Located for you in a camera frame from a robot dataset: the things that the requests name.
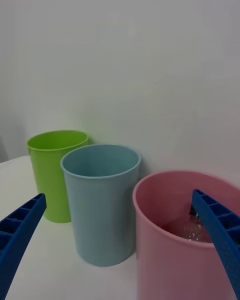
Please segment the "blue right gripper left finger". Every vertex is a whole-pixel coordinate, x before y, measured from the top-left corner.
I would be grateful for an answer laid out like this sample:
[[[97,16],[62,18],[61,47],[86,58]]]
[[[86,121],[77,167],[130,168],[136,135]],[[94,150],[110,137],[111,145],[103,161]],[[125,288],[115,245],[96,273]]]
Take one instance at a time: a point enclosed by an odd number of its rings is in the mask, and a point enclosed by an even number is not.
[[[26,248],[47,208],[38,194],[0,221],[0,299],[10,289]]]

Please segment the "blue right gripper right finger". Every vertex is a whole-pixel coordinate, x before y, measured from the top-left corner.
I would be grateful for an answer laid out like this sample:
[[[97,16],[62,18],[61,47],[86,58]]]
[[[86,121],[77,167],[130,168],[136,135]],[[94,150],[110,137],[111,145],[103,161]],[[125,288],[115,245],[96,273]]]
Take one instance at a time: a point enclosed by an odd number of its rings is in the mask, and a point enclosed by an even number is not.
[[[195,189],[192,207],[207,230],[225,269],[235,296],[240,296],[240,217]]]

